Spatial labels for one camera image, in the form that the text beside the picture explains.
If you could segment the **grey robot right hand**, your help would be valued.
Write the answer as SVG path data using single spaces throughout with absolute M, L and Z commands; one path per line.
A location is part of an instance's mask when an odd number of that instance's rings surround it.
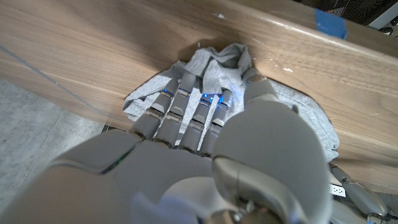
M 99 134 L 54 159 L 2 223 L 328 223 L 328 166 L 315 131 L 250 68 L 244 110 L 178 147 L 156 114 L 132 132 Z

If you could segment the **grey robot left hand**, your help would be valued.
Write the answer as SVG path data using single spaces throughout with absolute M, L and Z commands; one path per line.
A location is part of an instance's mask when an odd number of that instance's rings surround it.
M 366 224 L 382 224 L 386 223 L 388 215 L 386 204 L 379 198 L 379 196 L 353 180 L 345 171 L 338 166 L 329 163 L 330 172 L 335 179 L 341 183 L 345 190 L 345 195 L 348 196 L 358 210 L 366 215 L 362 217 L 358 212 L 355 212 L 347 204 L 333 201 L 333 210 L 330 217 L 331 223 L 366 223 Z

